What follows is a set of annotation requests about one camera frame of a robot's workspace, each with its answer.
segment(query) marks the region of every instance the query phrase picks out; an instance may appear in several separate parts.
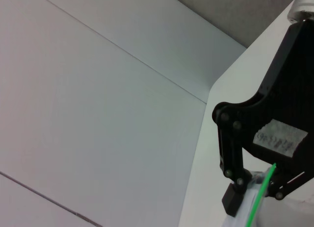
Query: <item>metal screw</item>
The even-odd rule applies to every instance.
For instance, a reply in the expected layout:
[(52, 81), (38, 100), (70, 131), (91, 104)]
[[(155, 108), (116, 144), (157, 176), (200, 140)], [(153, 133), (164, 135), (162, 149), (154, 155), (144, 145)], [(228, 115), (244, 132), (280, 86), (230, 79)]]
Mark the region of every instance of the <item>metal screw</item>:
[(240, 121), (235, 121), (233, 126), (234, 126), (234, 129), (236, 130), (240, 130), (242, 128), (242, 124)]
[(240, 186), (242, 186), (244, 184), (244, 180), (242, 178), (239, 178), (236, 180), (236, 183)]
[(231, 170), (226, 170), (226, 171), (225, 171), (225, 176), (226, 176), (227, 178), (231, 178), (231, 177), (232, 177), (232, 171), (231, 171)]
[(277, 200), (282, 200), (284, 198), (284, 195), (280, 192), (276, 193), (276, 199)]
[(228, 121), (229, 120), (229, 115), (228, 115), (228, 113), (222, 113), (221, 114), (221, 120), (222, 121)]

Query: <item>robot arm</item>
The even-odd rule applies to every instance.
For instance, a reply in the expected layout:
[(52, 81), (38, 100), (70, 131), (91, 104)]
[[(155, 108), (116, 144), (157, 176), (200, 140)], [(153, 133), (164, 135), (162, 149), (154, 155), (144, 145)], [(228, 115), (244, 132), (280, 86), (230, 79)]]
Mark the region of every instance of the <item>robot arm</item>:
[(269, 197), (282, 200), (314, 177), (314, 0), (295, 0), (288, 19), (292, 25), (256, 94), (239, 104), (219, 103), (212, 113), (220, 168), (233, 181), (222, 199), (231, 216), (251, 180), (242, 148), (277, 164)]

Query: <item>white surface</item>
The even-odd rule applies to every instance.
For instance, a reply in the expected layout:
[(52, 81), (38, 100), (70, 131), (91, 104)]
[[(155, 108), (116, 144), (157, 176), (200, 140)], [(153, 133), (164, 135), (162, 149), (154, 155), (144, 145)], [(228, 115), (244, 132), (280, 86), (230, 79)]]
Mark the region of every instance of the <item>white surface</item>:
[(0, 226), (93, 227), (2, 175), (0, 175)]
[[(212, 87), (197, 143), (179, 227), (221, 226), (225, 212), (221, 199), (230, 183), (219, 168), (217, 126), (211, 118), (220, 102), (240, 103), (250, 99), (260, 86), (289, 27), (288, 6), (263, 34), (239, 57)], [(266, 170), (266, 164), (244, 151), (244, 166)], [(297, 200), (314, 197), (313, 180), (289, 196)]]
[(285, 198), (265, 199), (258, 216), (261, 227), (312, 227), (314, 204)]
[(178, 226), (205, 104), (46, 0), (0, 23), (0, 171), (104, 227)]
[(177, 0), (49, 0), (206, 102), (245, 48)]

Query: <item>silver cylinder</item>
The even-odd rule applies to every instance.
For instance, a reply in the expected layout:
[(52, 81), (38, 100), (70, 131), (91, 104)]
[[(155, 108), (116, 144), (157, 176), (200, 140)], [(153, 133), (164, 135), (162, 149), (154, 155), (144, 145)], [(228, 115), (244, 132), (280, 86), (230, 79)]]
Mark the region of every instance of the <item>silver cylinder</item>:
[(314, 0), (295, 0), (288, 13), (288, 20), (296, 23), (306, 19), (314, 20)]

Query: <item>green wire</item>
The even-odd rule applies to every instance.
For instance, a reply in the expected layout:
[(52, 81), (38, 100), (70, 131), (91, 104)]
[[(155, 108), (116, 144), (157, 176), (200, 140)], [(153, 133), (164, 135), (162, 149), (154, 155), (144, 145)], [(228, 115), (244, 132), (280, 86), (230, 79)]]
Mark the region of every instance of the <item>green wire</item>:
[(252, 225), (252, 222), (254, 220), (254, 217), (256, 215), (256, 212), (257, 212), (257, 209), (258, 207), (260, 206), (260, 203), (261, 203), (261, 200), (264, 196), (264, 193), (268, 187), (268, 184), (269, 184), (269, 181), (270, 181), (270, 178), (272, 177), (274, 171), (276, 169), (276, 163), (272, 165), (272, 167), (270, 168), (267, 176), (265, 177), (263, 183), (262, 183), (262, 186), (259, 190), (259, 192), (257, 193), (257, 197), (255, 199), (255, 202), (253, 204), (253, 207), (252, 207), (252, 210), (251, 210), (251, 213), (249, 215), (249, 218), (247, 220), (247, 223), (246, 223), (246, 227), (251, 227)]

